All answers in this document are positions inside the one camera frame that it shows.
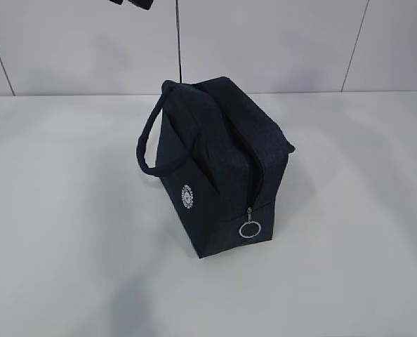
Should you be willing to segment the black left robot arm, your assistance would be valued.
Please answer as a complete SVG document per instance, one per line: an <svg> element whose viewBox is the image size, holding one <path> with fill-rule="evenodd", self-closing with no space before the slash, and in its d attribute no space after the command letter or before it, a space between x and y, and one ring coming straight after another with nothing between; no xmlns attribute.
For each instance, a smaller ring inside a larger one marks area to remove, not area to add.
<svg viewBox="0 0 417 337"><path fill-rule="evenodd" d="M148 11L151 9L152 4L154 3L154 0L110 0L110 2L122 5L124 2L133 4L134 6L141 8L143 10Z"/></svg>

